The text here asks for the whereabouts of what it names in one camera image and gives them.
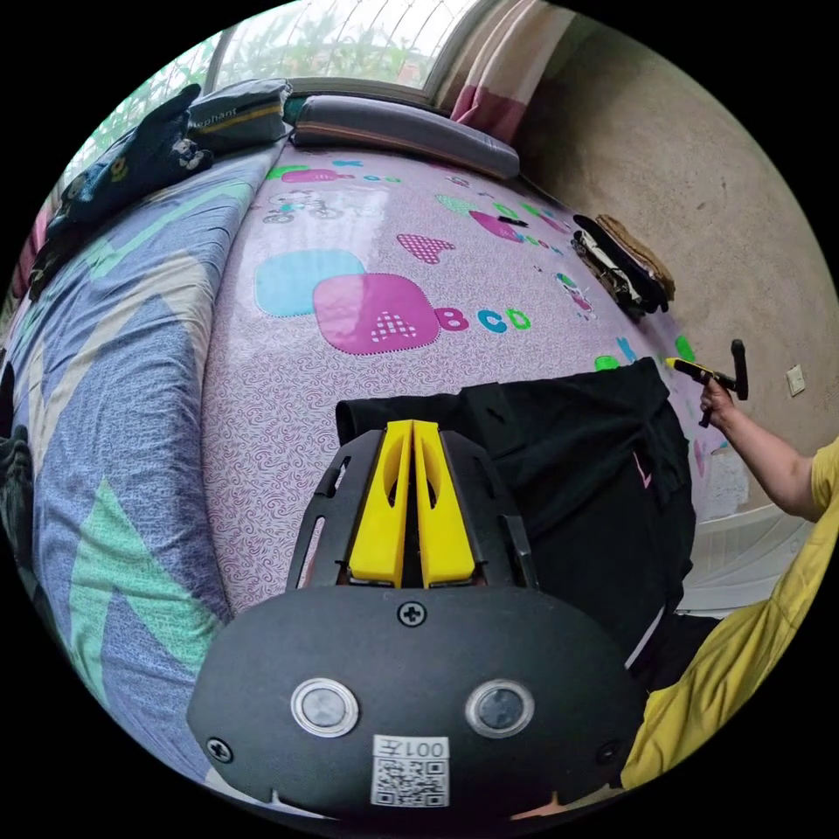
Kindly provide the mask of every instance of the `pillow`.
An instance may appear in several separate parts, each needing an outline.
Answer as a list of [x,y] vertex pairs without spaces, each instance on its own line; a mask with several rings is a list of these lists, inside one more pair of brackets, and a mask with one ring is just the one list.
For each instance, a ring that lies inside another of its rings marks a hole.
[[518,154],[495,137],[422,108],[358,96],[309,96],[292,142],[400,151],[502,180],[518,175]]
[[186,138],[190,104],[201,93],[189,85],[156,107],[66,187],[46,228],[46,244],[73,225],[100,225],[151,192],[212,166],[210,151]]
[[223,87],[192,104],[189,137],[216,155],[282,139],[291,85],[285,79],[250,79]]

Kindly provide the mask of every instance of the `pink curtain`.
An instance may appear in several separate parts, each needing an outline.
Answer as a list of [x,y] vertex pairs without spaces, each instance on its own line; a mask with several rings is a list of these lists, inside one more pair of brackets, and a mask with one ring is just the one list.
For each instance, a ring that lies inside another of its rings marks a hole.
[[25,297],[29,291],[29,274],[35,264],[35,257],[46,241],[46,226],[52,221],[55,215],[57,204],[54,195],[51,195],[44,202],[40,212],[35,217],[35,224],[26,237],[23,250],[17,258],[15,271],[11,278],[11,292],[18,300]]
[[452,119],[512,143],[530,97],[574,12],[517,0],[488,34],[457,98]]

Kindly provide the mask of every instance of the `blue bedsheet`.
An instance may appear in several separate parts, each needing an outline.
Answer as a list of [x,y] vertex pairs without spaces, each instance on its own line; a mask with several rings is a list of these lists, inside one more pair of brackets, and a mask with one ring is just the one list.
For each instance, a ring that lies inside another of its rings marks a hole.
[[34,569],[87,687],[203,781],[192,685],[230,619],[201,474],[201,385],[233,238],[281,144],[145,198],[15,328],[15,423],[35,471]]

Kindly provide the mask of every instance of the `qr code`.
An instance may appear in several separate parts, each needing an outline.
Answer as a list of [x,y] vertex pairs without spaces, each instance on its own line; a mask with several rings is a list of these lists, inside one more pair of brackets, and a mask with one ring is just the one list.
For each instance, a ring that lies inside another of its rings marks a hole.
[[372,802],[385,807],[447,807],[448,761],[374,758]]

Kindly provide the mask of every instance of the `window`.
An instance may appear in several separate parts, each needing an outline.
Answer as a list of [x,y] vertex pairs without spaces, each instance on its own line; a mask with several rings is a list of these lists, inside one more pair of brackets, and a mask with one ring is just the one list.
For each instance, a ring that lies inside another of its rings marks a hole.
[[205,93],[282,76],[295,91],[344,90],[428,103],[468,34],[497,0],[295,0],[187,50],[93,132],[62,190],[155,107],[189,84]]
[[479,5],[479,0],[297,0],[236,27],[216,87],[281,75],[298,90],[323,87],[325,80],[358,80],[422,92],[458,24]]

